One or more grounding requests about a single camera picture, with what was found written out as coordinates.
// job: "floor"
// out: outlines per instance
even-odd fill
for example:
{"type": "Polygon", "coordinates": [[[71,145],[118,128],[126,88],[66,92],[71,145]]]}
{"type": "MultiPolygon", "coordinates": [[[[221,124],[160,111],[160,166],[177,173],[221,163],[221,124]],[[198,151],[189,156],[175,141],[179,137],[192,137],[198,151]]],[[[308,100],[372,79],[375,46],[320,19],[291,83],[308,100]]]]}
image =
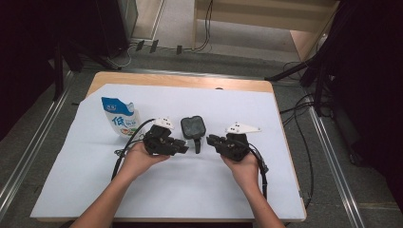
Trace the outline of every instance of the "floor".
{"type": "MultiPolygon", "coordinates": [[[[243,44],[250,44],[248,42],[250,38],[241,34],[239,36],[233,35],[231,38],[233,40],[229,39],[228,43],[226,43],[227,40],[221,41],[225,43],[225,45],[221,46],[219,40],[228,34],[221,34],[219,29],[212,30],[214,31],[212,32],[210,43],[212,49],[209,53],[185,52],[177,55],[175,49],[169,48],[175,47],[177,44],[183,44],[185,47],[188,43],[184,40],[168,39],[167,37],[177,36],[178,32],[172,32],[173,29],[171,29],[169,34],[168,25],[164,25],[163,21],[166,21],[166,18],[174,17],[173,14],[178,14],[175,11],[175,13],[172,12],[175,7],[170,3],[185,4],[185,2],[191,1],[166,0],[159,24],[161,27],[157,28],[155,34],[156,39],[160,40],[160,48],[155,53],[149,53],[149,47],[144,47],[140,51],[131,49],[129,51],[132,58],[131,62],[126,67],[123,67],[122,71],[134,72],[152,69],[169,72],[207,73],[214,74],[213,76],[215,77],[262,80],[263,77],[276,75],[282,72],[284,68],[291,67],[294,64],[286,65],[288,62],[297,62],[297,54],[292,45],[291,35],[284,30],[279,31],[278,36],[276,36],[275,31],[270,31],[274,36],[273,40],[282,40],[284,45],[266,44],[267,50],[258,51],[259,54],[256,55],[253,54],[254,48],[251,48],[250,51],[244,51],[243,44]]],[[[254,32],[259,32],[259,30],[262,30],[262,28],[257,28],[254,32]]],[[[127,54],[123,53],[112,61],[122,65],[128,63],[128,60],[127,54]]],[[[0,227],[60,227],[63,225],[63,222],[39,222],[30,218],[29,215],[41,193],[48,172],[63,146],[69,126],[74,120],[77,104],[85,98],[94,74],[103,70],[86,57],[83,57],[83,61],[85,68],[81,73],[68,74],[68,77],[66,77],[71,79],[71,87],[66,100],[54,119],[45,140],[41,143],[36,158],[31,164],[30,170],[21,183],[18,192],[16,192],[9,210],[0,221],[0,227]]],[[[273,83],[279,110],[293,107],[297,100],[305,94],[304,89],[294,80],[298,77],[296,74],[281,82],[273,83]]],[[[0,166],[2,167],[0,187],[5,186],[14,167],[28,147],[36,128],[47,115],[47,111],[52,105],[53,90],[54,88],[50,87],[21,118],[8,136],[0,142],[0,155],[2,156],[0,161],[0,166]]],[[[310,111],[307,110],[297,119],[307,140],[312,157],[314,194],[307,209],[307,219],[303,222],[291,223],[287,227],[403,227],[402,214],[397,208],[384,178],[371,167],[352,165],[349,161],[346,145],[337,130],[334,120],[322,118],[321,120],[326,127],[337,161],[353,193],[364,224],[364,226],[352,225],[340,192],[337,189],[332,169],[320,142],[310,111]]],[[[285,125],[284,131],[300,188],[306,195],[311,189],[310,163],[301,135],[297,130],[296,122],[290,122],[285,125]]]]}

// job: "white paper sheet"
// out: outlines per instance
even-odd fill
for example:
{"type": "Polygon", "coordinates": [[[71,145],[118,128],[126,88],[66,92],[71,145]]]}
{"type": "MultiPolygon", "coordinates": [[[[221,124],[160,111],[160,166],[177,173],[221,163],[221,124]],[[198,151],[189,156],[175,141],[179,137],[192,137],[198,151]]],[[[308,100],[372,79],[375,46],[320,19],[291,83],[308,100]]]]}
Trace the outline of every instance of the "white paper sheet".
{"type": "MultiPolygon", "coordinates": [[[[77,218],[109,184],[113,153],[125,146],[107,122],[101,97],[133,102],[143,121],[169,117],[181,138],[181,119],[203,117],[208,134],[225,136],[239,122],[257,126],[247,134],[270,171],[268,201],[280,219],[305,219],[297,178],[278,116],[274,95],[200,88],[105,85],[80,103],[65,145],[32,210],[33,218],[77,218]]],[[[214,147],[205,143],[151,167],[131,184],[116,218],[252,219],[245,196],[214,147]]]]}

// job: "metal strip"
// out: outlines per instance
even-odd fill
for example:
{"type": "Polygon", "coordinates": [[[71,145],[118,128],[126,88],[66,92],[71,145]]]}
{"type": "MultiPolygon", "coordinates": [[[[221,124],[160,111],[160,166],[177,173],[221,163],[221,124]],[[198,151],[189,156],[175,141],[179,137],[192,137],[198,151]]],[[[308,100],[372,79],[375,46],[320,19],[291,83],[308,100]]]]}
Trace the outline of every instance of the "metal strip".
{"type": "Polygon", "coordinates": [[[75,78],[74,76],[74,73],[72,73],[71,71],[68,72],[65,82],[66,89],[63,91],[59,100],[53,102],[50,106],[47,115],[39,125],[31,141],[29,142],[29,145],[27,146],[27,149],[25,150],[23,156],[21,157],[18,164],[15,166],[15,169],[12,172],[6,185],[3,187],[0,193],[0,221],[3,219],[4,215],[9,209],[13,198],[15,197],[19,187],[21,186],[24,177],[27,175],[30,166],[35,160],[35,157],[38,154],[38,151],[41,148],[42,143],[44,142],[51,126],[53,125],[54,120],[58,116],[60,109],[62,108],[63,103],[66,100],[73,79],[75,78]]]}
{"type": "MultiPolygon", "coordinates": [[[[303,90],[305,94],[309,93],[306,89],[303,90]]],[[[308,97],[307,100],[308,102],[313,101],[311,97],[308,97]]],[[[326,159],[329,163],[330,170],[332,171],[333,178],[335,179],[338,193],[341,196],[341,200],[343,201],[344,208],[352,224],[352,227],[364,228],[364,221],[362,220],[361,214],[359,213],[358,206],[355,202],[355,197],[350,189],[346,178],[344,177],[341,166],[338,163],[335,150],[332,147],[323,121],[317,116],[313,107],[310,107],[309,111],[312,121],[314,122],[314,126],[317,129],[317,134],[319,136],[320,143],[322,144],[326,159]]]]}

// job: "wooden desk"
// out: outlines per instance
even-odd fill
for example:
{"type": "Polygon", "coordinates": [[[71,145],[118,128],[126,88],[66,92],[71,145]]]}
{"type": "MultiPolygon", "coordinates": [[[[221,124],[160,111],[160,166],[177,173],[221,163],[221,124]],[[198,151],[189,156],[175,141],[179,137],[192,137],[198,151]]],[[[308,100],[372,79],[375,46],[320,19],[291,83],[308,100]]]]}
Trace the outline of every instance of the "wooden desk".
{"type": "MultiPolygon", "coordinates": [[[[260,148],[271,170],[266,175],[268,201],[280,219],[305,220],[306,212],[269,82],[117,72],[100,72],[95,76],[32,210],[33,218],[75,219],[110,182],[117,159],[113,151],[121,149],[126,139],[111,129],[102,109],[103,96],[133,101],[142,121],[169,115],[176,125],[171,136],[177,139],[182,134],[181,118],[192,115],[204,118],[207,134],[224,135],[224,128],[235,120],[261,127],[262,132],[248,135],[248,140],[260,148]]],[[[200,154],[190,148],[185,155],[175,155],[151,167],[129,187],[115,217],[116,221],[169,222],[253,219],[231,171],[214,147],[207,144],[201,146],[200,154]]]]}
{"type": "MultiPolygon", "coordinates": [[[[289,29],[299,58],[304,61],[332,25],[338,3],[335,0],[214,0],[211,20],[289,29]]],[[[193,48],[197,20],[205,19],[209,4],[209,0],[195,1],[193,48]]]]}

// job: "person's right hand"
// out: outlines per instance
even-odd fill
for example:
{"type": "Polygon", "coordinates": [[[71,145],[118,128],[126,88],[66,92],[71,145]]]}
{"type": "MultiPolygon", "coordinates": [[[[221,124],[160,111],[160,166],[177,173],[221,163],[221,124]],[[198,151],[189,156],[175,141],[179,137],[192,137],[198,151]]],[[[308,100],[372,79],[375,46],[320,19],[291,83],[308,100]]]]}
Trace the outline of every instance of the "person's right hand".
{"type": "Polygon", "coordinates": [[[242,161],[232,161],[221,155],[224,163],[231,169],[235,181],[242,191],[248,187],[257,187],[258,184],[258,161],[252,153],[247,154],[242,161]]]}

